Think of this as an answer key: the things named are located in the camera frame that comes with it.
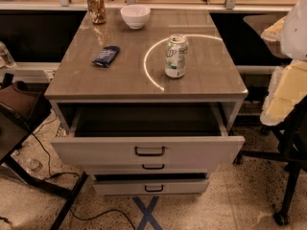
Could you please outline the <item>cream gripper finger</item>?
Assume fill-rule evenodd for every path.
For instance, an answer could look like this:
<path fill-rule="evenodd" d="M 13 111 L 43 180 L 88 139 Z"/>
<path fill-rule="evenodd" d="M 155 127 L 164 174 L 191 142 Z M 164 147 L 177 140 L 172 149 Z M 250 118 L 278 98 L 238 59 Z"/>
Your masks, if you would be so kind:
<path fill-rule="evenodd" d="M 276 67 L 268 91 L 260 121 L 266 126 L 276 126 L 307 95 L 307 62 L 295 60 L 286 67 Z"/>

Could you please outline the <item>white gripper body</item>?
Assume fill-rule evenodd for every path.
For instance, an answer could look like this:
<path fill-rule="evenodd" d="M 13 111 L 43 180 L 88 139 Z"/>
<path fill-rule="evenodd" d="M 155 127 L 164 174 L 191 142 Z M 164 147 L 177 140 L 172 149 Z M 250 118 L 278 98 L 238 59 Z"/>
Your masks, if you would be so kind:
<path fill-rule="evenodd" d="M 278 58 L 286 58 L 285 54 L 281 52 L 281 37 L 284 21 L 284 16 L 266 16 L 264 18 L 263 30 L 260 34 L 271 53 Z"/>

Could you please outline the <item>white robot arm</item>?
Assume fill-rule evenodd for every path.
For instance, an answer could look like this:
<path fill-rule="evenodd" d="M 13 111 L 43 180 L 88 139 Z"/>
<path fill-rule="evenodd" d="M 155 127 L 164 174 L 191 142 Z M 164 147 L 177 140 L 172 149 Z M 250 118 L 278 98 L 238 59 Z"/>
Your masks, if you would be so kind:
<path fill-rule="evenodd" d="M 307 95 L 307 0 L 299 0 L 282 22 L 281 52 L 293 61 L 272 73 L 260 115 L 261 123 L 269 127 L 283 122 Z"/>

